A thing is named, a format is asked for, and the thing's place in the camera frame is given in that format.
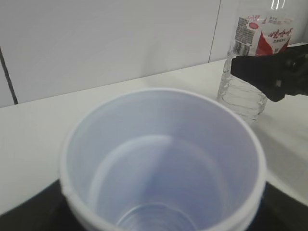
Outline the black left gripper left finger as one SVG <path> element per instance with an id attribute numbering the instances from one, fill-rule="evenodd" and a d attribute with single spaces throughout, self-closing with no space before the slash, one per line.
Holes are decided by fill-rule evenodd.
<path id="1" fill-rule="evenodd" d="M 37 195 L 0 216 L 2 231 L 83 231 L 56 180 Z"/>

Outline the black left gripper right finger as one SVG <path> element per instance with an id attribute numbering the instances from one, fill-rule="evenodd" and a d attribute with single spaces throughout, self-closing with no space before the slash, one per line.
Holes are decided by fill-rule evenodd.
<path id="1" fill-rule="evenodd" d="M 266 183 L 258 212 L 252 222 L 254 231 L 306 231 L 308 207 Z"/>

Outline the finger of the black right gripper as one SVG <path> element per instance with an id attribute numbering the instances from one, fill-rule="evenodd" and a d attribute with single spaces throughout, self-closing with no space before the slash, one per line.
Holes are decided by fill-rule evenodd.
<path id="1" fill-rule="evenodd" d="M 237 56 L 231 74 L 259 89 L 273 102 L 286 95 L 308 95 L 308 45 L 267 56 Z"/>

